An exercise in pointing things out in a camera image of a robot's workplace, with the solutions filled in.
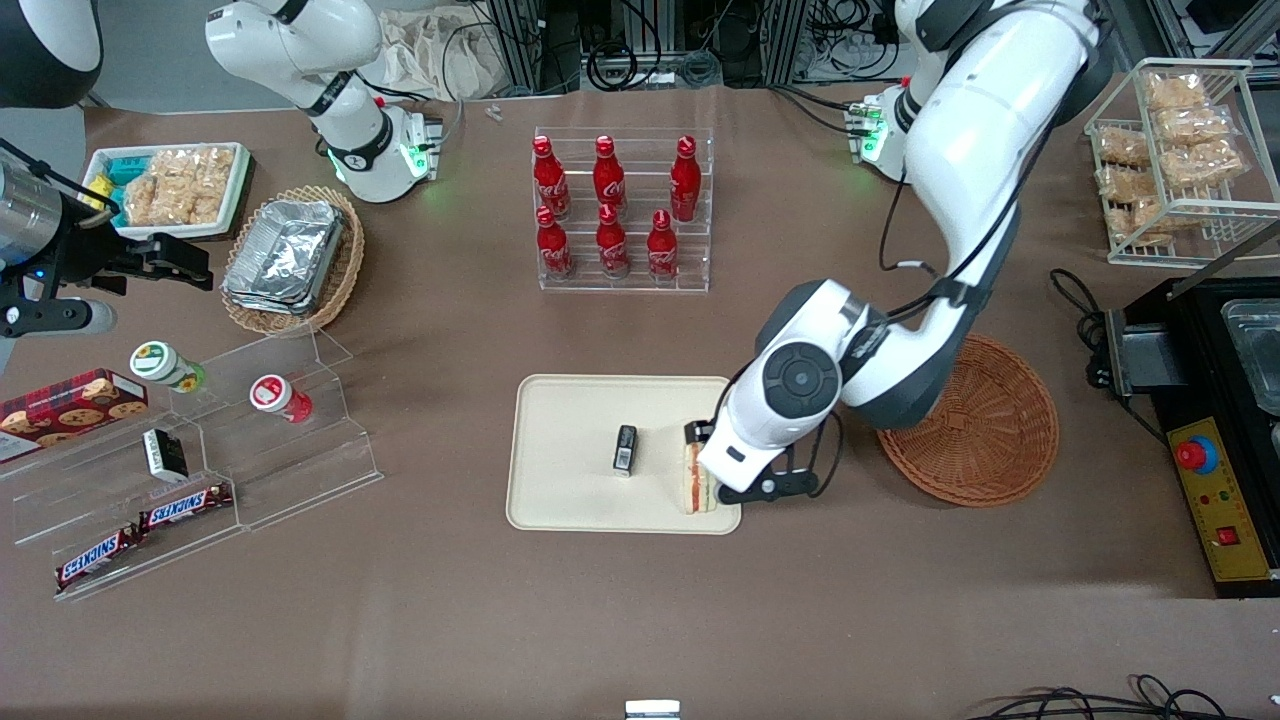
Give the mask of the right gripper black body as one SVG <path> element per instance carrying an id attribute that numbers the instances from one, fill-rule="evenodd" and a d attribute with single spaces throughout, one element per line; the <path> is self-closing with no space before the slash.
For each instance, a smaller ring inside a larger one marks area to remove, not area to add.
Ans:
<path id="1" fill-rule="evenodd" d="M 52 299 L 65 284 L 92 284 L 100 275 L 109 278 L 109 292 L 123 295 L 129 278 L 151 277 L 145 250 L 145 243 L 119 234 L 111 224 L 60 227 L 42 250 L 42 296 Z"/>

